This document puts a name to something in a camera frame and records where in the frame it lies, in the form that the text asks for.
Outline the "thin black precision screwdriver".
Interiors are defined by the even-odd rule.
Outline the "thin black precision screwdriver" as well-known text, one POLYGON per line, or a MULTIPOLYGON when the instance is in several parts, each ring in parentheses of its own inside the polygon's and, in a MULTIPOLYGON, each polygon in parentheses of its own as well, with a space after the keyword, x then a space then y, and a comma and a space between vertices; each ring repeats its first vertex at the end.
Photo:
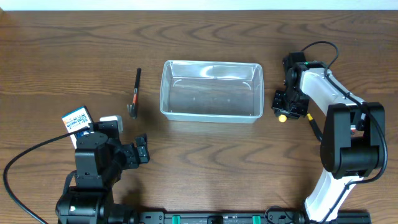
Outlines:
POLYGON ((308 118, 308 122, 313 130, 315 137, 321 142, 322 138, 323 138, 323 133, 320 130, 317 122, 314 120, 314 118, 312 117, 312 115, 310 113, 307 114, 307 118, 308 118))

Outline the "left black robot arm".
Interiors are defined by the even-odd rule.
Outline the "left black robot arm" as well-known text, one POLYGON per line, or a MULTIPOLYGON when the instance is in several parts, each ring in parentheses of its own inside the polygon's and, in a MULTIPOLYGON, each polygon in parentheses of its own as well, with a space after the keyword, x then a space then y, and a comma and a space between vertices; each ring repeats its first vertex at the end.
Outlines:
POLYGON ((135 141, 122 144, 117 134, 99 131, 77 140, 76 170, 67 176, 55 208, 59 223, 139 223, 132 207, 116 204, 113 198, 113 185, 122 172, 150 161, 147 135, 135 141))

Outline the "stubby yellow black screwdriver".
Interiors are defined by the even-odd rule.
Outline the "stubby yellow black screwdriver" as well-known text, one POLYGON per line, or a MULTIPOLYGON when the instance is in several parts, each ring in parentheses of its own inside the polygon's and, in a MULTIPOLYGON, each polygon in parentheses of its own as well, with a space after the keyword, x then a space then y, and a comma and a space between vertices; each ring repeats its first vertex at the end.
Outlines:
POLYGON ((278 117, 278 119, 279 119, 279 121, 280 121, 281 123, 284 123, 284 122, 287 121, 287 117, 286 117, 286 115, 284 115, 284 114, 280 115, 280 116, 278 117))

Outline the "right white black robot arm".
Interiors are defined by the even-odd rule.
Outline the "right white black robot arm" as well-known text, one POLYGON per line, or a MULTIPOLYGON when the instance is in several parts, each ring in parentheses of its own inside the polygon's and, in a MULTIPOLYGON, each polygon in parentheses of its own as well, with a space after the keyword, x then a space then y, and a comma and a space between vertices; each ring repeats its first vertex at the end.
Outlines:
POLYGON ((352 189, 374 182, 387 165, 385 112, 350 93, 329 65, 308 61, 302 51, 282 61, 285 90, 277 90, 272 109, 279 121, 307 117, 320 141, 322 174, 291 223, 361 223, 360 215, 339 214, 352 189))

